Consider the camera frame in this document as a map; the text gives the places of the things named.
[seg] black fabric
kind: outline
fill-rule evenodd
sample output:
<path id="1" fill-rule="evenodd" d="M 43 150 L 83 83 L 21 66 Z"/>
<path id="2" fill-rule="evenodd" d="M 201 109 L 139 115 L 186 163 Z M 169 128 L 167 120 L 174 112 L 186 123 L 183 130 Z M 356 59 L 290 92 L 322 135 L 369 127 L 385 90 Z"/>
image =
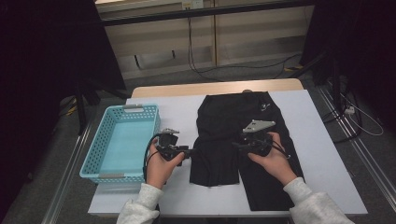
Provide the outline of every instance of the black fabric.
<path id="1" fill-rule="evenodd" d="M 238 170 L 245 186 L 250 210 L 284 211 L 293 207 L 282 184 L 232 142 L 242 143 L 240 133 L 253 120 L 275 121 L 266 132 L 280 134 L 282 146 L 292 157 L 290 165 L 302 175 L 289 131 L 268 92 L 208 95 L 198 109 L 197 153 L 191 155 L 190 182 L 212 187 L 239 183 Z"/>

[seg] white table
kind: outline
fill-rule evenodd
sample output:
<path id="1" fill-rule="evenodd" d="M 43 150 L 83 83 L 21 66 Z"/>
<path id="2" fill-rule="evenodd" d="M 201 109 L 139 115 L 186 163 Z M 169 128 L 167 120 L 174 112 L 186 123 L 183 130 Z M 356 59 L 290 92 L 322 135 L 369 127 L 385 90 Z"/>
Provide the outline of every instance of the white table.
<path id="1" fill-rule="evenodd" d="M 294 142 L 305 181 L 313 191 L 325 191 L 348 216 L 367 214 L 330 136 L 307 91 L 270 91 Z M 132 98 L 127 104 L 159 106 L 162 128 L 180 131 L 178 145 L 192 147 L 198 136 L 197 110 L 204 95 Z M 163 217 L 283 217 L 289 212 L 251 212 L 242 181 L 237 185 L 202 187 L 189 183 L 190 161 L 177 167 L 160 200 Z M 117 216 L 140 185 L 99 184 L 89 210 L 98 216 Z"/>

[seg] white jacket sleeve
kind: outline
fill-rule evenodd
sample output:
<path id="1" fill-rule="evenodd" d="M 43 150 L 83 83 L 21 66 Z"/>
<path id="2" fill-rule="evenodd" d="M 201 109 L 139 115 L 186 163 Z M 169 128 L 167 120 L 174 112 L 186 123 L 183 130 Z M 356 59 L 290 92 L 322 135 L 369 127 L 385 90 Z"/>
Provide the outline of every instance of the white jacket sleeve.
<path id="1" fill-rule="evenodd" d="M 301 177 L 283 188 L 294 202 L 290 209 L 296 224 L 300 223 L 353 223 L 327 193 L 313 193 Z"/>
<path id="2" fill-rule="evenodd" d="M 117 224 L 151 223 L 160 214 L 154 209 L 162 196 L 162 190 L 143 183 L 136 202 L 130 199 L 123 206 Z"/>

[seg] basket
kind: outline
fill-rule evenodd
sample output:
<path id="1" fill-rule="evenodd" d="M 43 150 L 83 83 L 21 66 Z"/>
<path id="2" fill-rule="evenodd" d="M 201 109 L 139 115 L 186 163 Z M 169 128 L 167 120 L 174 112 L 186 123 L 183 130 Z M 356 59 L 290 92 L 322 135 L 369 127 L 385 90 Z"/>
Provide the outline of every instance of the basket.
<path id="1" fill-rule="evenodd" d="M 110 106 L 79 175 L 94 183 L 144 182 L 143 157 L 160 123 L 156 105 Z"/>

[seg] gray carpet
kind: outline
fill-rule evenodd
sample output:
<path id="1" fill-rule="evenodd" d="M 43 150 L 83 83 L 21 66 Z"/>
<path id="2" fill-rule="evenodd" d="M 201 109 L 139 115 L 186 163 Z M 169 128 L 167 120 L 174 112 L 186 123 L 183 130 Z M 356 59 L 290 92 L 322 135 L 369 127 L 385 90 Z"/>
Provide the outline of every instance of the gray carpet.
<path id="1" fill-rule="evenodd" d="M 277 63 L 281 60 L 272 60 L 265 62 L 243 63 L 238 65 L 244 66 L 264 66 Z M 298 62 L 298 57 L 292 58 L 286 62 L 286 66 L 294 66 Z M 282 71 L 282 64 L 269 68 L 221 68 L 202 75 L 208 78 L 215 78 L 222 81 L 236 80 L 256 80 L 269 79 L 279 75 Z M 279 77 L 288 77 L 290 73 L 283 72 Z M 314 104 L 320 115 L 328 113 L 330 110 L 324 104 L 321 93 L 312 83 L 309 74 L 300 77 L 304 87 L 309 90 Z M 127 93 L 131 94 L 134 88 L 139 86 L 169 85 L 182 83 L 200 83 L 213 82 L 215 80 L 198 76 L 192 71 L 184 71 L 156 77 L 136 78 L 126 81 Z M 99 125 L 100 119 L 105 109 L 110 105 L 123 105 L 125 101 L 114 98 L 113 96 L 99 92 L 102 102 L 98 106 L 87 105 L 87 113 L 92 119 L 92 128 L 95 130 Z M 370 107 L 359 98 L 361 108 L 372 114 Z M 376 126 L 366 117 L 363 117 L 364 127 L 376 132 Z M 333 140 L 344 138 L 340 127 L 336 122 L 326 125 L 330 136 Z M 360 136 L 364 144 L 369 148 L 376 161 L 383 168 L 389 179 L 394 183 L 396 181 L 396 137 L 395 133 L 385 130 L 381 136 L 371 136 L 362 133 Z M 64 167 L 72 154 L 72 150 L 78 139 L 78 114 L 71 116 L 61 116 L 56 127 L 56 131 L 48 145 L 45 155 L 38 163 L 34 171 L 33 181 L 26 183 L 14 204 L 10 207 L 3 223 L 41 223 L 47 209 L 50 206 L 52 196 L 64 173 Z M 83 148 L 81 157 L 78 160 L 77 169 L 72 175 L 72 185 L 64 199 L 64 204 L 58 216 L 57 223 L 115 223 L 116 219 L 91 216 L 87 213 L 91 203 L 92 195 L 95 191 L 95 185 L 86 179 L 79 177 L 79 169 L 85 155 L 88 151 L 90 142 L 93 139 L 93 133 L 89 135 L 87 144 Z M 336 148 L 343 159 L 346 168 L 353 173 L 353 182 L 355 183 L 364 204 L 366 205 L 369 215 L 361 217 L 352 217 L 356 223 L 396 223 L 396 214 L 388 204 L 388 201 L 382 194 L 381 190 L 370 176 L 361 159 L 349 142 L 337 144 Z M 168 219 L 163 223 L 205 223 L 201 218 L 198 219 Z M 255 218 L 240 220 L 240 223 L 273 223 L 268 220 Z"/>

